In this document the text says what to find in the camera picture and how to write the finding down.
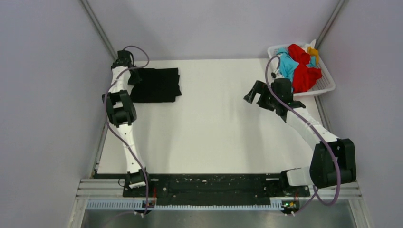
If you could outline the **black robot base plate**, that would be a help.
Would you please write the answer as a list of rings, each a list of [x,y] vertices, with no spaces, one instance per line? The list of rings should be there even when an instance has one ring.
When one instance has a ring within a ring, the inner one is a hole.
[[[309,197],[309,187],[284,187],[280,174],[149,174],[158,206],[260,206],[275,197]]]

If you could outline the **black t-shirt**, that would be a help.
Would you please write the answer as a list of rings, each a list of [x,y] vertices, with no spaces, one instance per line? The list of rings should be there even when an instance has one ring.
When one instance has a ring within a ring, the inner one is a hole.
[[[131,70],[128,85],[134,103],[173,103],[181,96],[178,68],[141,68]]]

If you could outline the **white plastic laundry basket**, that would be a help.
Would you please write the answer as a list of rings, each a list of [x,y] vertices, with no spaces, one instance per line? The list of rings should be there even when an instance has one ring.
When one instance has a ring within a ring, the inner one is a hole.
[[[267,53],[280,57],[270,67],[278,77],[290,79],[294,96],[317,96],[335,90],[336,84],[313,44],[270,46]]]

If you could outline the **yellow t-shirt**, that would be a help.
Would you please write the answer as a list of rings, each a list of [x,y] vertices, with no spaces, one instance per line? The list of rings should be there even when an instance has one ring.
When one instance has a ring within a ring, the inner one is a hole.
[[[319,64],[320,61],[320,56],[319,56],[319,51],[312,48],[311,46],[307,47],[307,53],[311,56],[315,58],[315,65],[317,66]]]

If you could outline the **white t-shirt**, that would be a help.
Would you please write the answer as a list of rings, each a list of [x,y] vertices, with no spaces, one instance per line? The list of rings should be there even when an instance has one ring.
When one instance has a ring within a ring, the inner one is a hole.
[[[304,44],[304,45],[302,46],[302,49],[303,49],[305,52],[308,52],[308,49],[309,49],[309,48],[315,48],[316,43],[317,43],[317,40],[314,39],[314,40],[312,40],[310,43]]]

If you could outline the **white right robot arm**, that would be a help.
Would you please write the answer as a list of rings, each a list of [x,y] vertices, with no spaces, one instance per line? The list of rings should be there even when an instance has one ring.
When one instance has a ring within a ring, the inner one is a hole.
[[[283,195],[291,196],[298,186],[321,189],[356,181],[354,143],[329,132],[301,101],[294,100],[290,80],[277,78],[270,85],[257,80],[244,100],[252,103],[257,94],[257,105],[275,112],[313,151],[309,166],[281,172],[278,188]]]

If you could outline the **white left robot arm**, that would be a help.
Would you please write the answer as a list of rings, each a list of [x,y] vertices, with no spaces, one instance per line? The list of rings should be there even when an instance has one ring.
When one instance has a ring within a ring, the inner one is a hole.
[[[152,192],[153,187],[148,180],[145,163],[134,139],[134,122],[137,114],[127,82],[132,76],[135,82],[140,81],[138,68],[134,65],[133,54],[130,51],[119,50],[117,59],[111,65],[113,74],[111,85],[102,95],[102,100],[107,116],[107,126],[122,143],[126,165],[126,188],[134,189],[140,196],[147,196]]]

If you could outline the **light blue t-shirt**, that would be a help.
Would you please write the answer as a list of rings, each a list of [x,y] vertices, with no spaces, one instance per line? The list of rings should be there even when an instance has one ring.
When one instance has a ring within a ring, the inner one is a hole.
[[[309,54],[305,49],[297,44],[292,44],[288,47],[280,48],[276,54],[280,57],[279,72],[284,77],[293,81],[294,71],[299,66],[300,60],[295,60],[295,57],[302,57],[302,61],[307,64],[308,68],[317,67],[317,57]]]

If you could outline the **red t-shirt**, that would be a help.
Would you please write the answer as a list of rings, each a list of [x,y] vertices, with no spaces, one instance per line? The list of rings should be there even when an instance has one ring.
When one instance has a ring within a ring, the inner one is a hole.
[[[302,57],[295,57],[296,61],[300,60],[299,66],[294,71],[292,86],[294,93],[302,93],[310,90],[322,78],[321,69],[317,67],[308,68],[307,64],[302,61]]]

